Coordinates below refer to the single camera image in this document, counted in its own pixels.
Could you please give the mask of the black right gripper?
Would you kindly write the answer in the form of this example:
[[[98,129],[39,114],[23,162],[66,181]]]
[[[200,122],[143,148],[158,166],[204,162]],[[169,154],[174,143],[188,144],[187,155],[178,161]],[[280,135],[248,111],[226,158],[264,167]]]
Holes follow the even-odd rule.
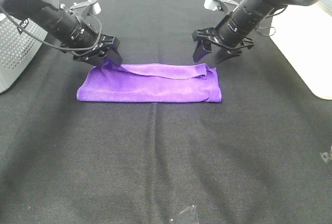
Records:
[[[251,49],[255,45],[251,38],[234,34],[232,31],[226,31],[225,35],[220,35],[215,27],[194,30],[192,38],[193,41],[197,41],[192,55],[194,62],[199,62],[204,56],[212,53],[211,44],[221,47],[214,58],[216,64],[239,57],[242,54],[240,49]]]

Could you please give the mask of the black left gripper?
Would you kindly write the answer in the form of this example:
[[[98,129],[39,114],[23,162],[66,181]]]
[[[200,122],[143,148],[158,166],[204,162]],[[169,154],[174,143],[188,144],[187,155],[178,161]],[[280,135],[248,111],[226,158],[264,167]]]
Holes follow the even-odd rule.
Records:
[[[90,65],[102,67],[107,61],[117,66],[122,65],[122,57],[118,53],[120,41],[115,36],[102,34],[98,44],[86,54],[73,56],[74,61],[89,61]]]

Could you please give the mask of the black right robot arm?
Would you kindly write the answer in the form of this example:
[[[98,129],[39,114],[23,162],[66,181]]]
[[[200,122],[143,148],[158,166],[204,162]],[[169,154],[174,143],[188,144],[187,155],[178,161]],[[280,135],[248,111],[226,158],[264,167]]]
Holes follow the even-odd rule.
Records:
[[[204,7],[224,12],[224,17],[215,27],[197,29],[192,33],[197,43],[193,53],[194,62],[212,52],[212,46],[220,48],[221,60],[238,57],[242,49],[254,45],[248,34],[258,28],[259,23],[281,13],[289,5],[310,6],[318,0],[205,0]]]

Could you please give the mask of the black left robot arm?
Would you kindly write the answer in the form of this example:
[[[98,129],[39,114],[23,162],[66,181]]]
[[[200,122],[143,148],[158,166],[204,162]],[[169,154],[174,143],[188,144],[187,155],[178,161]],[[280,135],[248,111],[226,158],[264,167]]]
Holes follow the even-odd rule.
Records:
[[[105,63],[122,64],[118,53],[119,40],[102,34],[86,22],[101,12],[98,0],[87,0],[71,7],[59,0],[1,0],[3,13],[21,32],[32,36],[16,20],[32,20],[48,34],[61,42],[56,49],[73,55],[75,61],[96,67]]]

